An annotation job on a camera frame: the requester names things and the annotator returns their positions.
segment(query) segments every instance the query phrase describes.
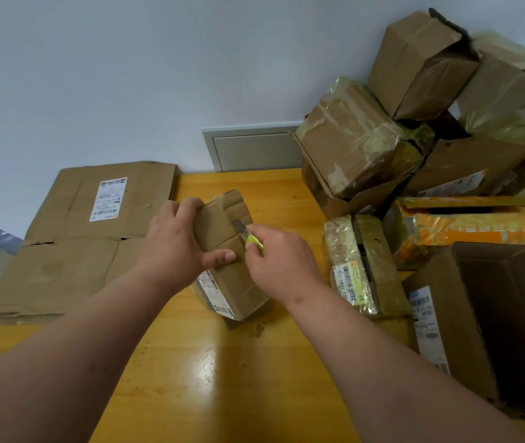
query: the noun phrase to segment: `knife blade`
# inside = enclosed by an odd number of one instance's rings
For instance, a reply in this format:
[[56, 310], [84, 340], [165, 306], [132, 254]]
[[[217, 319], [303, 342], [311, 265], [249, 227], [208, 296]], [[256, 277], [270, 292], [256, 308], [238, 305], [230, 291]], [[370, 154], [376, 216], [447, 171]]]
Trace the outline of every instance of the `knife blade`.
[[260, 249], [261, 253], [264, 250], [264, 246], [261, 243], [256, 236], [254, 236], [252, 233], [248, 231], [246, 226], [242, 223], [241, 220], [235, 219], [232, 221], [232, 227], [240, 235], [240, 237], [243, 239], [244, 244], [252, 242], [253, 244], [256, 244], [257, 247]]

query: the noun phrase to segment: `white wall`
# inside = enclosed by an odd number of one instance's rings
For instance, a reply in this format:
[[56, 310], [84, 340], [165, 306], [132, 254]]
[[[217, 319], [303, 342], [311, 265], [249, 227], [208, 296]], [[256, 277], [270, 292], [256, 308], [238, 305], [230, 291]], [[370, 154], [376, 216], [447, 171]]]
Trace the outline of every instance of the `white wall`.
[[0, 0], [0, 228], [63, 167], [212, 170], [202, 127], [301, 120], [429, 6], [525, 44], [525, 0]]

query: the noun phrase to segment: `wooden table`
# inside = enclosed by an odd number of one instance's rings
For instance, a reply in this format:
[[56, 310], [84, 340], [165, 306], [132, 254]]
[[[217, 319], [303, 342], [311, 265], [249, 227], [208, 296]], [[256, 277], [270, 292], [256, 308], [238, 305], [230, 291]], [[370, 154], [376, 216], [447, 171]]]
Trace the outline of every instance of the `wooden table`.
[[[183, 175], [176, 199], [208, 201], [233, 188], [255, 222], [301, 234], [327, 281], [320, 244], [325, 218], [300, 170]], [[406, 345], [413, 341], [410, 320], [379, 326]], [[39, 329], [0, 326], [0, 353]], [[93, 442], [119, 441], [359, 438], [316, 352], [282, 306], [228, 331], [189, 288], [166, 305], [140, 342], [93, 435]]]

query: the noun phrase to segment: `person's left arm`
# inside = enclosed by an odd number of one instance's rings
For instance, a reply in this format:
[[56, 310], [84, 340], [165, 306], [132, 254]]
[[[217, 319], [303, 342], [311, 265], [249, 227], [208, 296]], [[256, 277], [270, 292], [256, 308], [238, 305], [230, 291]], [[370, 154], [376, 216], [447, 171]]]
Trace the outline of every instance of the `person's left arm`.
[[72, 313], [0, 355], [0, 441], [90, 439], [141, 337], [174, 294], [235, 259], [201, 252], [197, 198], [164, 203], [135, 267]]

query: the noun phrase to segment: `person's right arm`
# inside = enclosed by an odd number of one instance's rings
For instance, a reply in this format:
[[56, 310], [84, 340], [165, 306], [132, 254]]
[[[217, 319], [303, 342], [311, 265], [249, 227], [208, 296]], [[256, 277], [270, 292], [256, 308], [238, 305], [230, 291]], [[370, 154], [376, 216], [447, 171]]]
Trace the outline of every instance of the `person's right arm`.
[[367, 443], [525, 442], [494, 407], [392, 339], [319, 279], [300, 236], [252, 224], [253, 280], [282, 302], [318, 352]]

